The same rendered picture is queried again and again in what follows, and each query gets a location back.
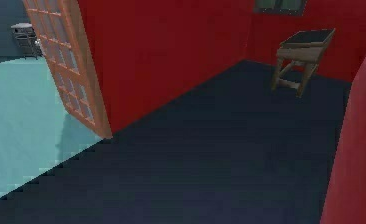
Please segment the brown wooden side table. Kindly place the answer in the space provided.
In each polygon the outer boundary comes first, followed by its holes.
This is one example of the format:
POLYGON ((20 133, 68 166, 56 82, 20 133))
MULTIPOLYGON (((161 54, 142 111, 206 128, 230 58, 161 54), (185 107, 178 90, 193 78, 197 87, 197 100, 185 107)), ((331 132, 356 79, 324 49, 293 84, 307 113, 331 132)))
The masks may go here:
POLYGON ((297 90, 301 98, 310 78, 318 70, 320 61, 335 34, 336 29, 298 31, 280 43, 276 52, 277 62, 271 81, 271 90, 278 85, 297 90), (294 66, 304 68, 300 82, 283 79, 294 66))

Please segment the orange glass-paned room door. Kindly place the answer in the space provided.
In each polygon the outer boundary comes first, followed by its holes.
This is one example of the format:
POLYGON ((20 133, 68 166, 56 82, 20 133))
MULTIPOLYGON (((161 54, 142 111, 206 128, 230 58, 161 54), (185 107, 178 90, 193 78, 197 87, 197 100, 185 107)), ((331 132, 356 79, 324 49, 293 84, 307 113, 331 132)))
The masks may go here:
POLYGON ((22 0, 66 111, 101 138, 112 131, 78 0, 22 0))

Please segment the dark framed window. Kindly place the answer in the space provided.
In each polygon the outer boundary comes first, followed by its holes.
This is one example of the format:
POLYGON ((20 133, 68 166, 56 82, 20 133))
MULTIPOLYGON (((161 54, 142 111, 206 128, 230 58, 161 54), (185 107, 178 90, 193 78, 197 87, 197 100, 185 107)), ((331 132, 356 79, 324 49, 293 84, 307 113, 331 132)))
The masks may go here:
POLYGON ((278 14, 301 16, 307 0, 255 0, 254 12, 263 14, 278 14))

